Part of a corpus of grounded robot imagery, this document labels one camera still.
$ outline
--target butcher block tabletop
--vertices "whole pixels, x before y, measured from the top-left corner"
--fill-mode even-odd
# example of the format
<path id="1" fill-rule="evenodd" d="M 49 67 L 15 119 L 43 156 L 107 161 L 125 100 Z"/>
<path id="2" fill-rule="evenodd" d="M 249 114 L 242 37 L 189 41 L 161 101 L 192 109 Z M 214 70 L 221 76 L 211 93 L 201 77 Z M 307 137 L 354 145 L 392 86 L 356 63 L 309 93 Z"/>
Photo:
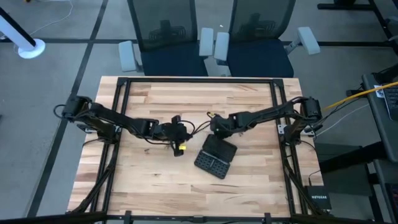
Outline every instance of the butcher block tabletop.
<path id="1" fill-rule="evenodd" d="M 102 77 L 97 103 L 112 107 L 117 80 L 118 77 Z M 284 79 L 284 85 L 287 100 L 302 95 L 298 79 Z M 118 112 L 124 91 L 122 87 Z M 268 83 L 132 82 L 126 115 L 167 123 L 179 114 L 198 127 L 209 120 L 208 111 L 227 118 L 230 113 L 271 106 Z M 192 131 L 189 124 L 185 126 L 188 132 Z M 171 148 L 149 144 L 124 130 L 108 215 L 124 215 L 130 210 L 134 215 L 263 217 L 270 213 L 272 217 L 290 217 L 275 121 L 225 139 L 238 150 L 223 180 L 193 164 L 211 133 L 206 128 L 196 134 L 187 142 L 185 154 L 174 157 Z M 86 141 L 96 138 L 96 134 L 88 134 Z M 302 136 L 302 140 L 313 145 L 312 138 Z M 69 210 L 76 208 L 94 186 L 102 151 L 102 142 L 91 142 L 83 148 Z M 320 169 L 317 154 L 302 143 L 297 146 L 297 157 L 303 184 L 308 185 L 308 176 Z M 323 185 L 321 173 L 313 174 L 311 181 L 313 185 Z M 292 188 L 296 211 L 300 212 L 293 183 Z M 102 208 L 104 189 L 103 186 L 97 210 Z"/>

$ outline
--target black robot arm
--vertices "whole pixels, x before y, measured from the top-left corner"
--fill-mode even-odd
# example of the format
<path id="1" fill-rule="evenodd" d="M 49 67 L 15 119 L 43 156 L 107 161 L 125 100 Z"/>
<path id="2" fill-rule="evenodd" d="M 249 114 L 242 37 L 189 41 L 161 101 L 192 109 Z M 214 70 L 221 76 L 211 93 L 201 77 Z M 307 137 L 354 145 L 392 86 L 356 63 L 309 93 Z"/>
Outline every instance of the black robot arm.
<path id="1" fill-rule="evenodd" d="M 300 113 L 294 110 L 294 104 L 300 103 Z M 243 133 L 257 124 L 279 118 L 293 118 L 293 124 L 284 128 L 284 141 L 296 144 L 300 133 L 307 125 L 315 124 L 322 119 L 318 100 L 296 97 L 283 105 L 267 108 L 256 112 L 238 112 L 222 118 L 215 114 L 210 121 L 210 129 L 220 139 L 230 137 L 234 133 Z"/>
<path id="2" fill-rule="evenodd" d="M 149 140 L 168 142 L 174 150 L 174 156 L 183 155 L 179 145 L 192 138 L 181 123 L 180 116 L 173 117 L 171 123 L 159 124 L 156 119 L 130 118 L 83 96 L 76 96 L 67 101 L 62 111 L 62 118 L 72 123 L 80 123 L 78 127 L 84 131 L 95 130 L 98 139 L 108 144 L 115 144 L 118 141 L 120 128 L 148 142 Z"/>

